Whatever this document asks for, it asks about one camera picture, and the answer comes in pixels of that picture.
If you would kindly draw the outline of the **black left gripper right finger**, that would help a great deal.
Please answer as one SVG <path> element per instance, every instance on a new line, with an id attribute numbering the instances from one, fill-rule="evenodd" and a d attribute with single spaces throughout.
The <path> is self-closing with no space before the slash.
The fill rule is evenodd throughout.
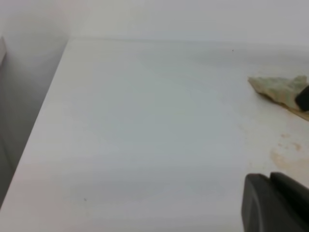
<path id="1" fill-rule="evenodd" d="M 279 172 L 272 172 L 270 180 L 301 218 L 309 217 L 309 189 L 307 187 Z"/>

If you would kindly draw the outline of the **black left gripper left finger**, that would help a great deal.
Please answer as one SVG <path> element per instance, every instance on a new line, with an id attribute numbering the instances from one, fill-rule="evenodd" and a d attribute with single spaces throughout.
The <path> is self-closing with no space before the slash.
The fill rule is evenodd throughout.
<path id="1" fill-rule="evenodd" d="M 248 174 L 242 197 L 245 232 L 307 232 L 309 218 L 300 217 L 272 184 L 270 177 Z"/>

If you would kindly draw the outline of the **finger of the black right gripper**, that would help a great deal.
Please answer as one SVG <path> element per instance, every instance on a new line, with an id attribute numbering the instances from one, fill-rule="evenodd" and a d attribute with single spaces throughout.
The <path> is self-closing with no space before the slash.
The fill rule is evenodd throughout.
<path id="1" fill-rule="evenodd" d="M 295 98 L 295 102 L 302 112 L 309 110 L 309 86 L 305 87 Z"/>

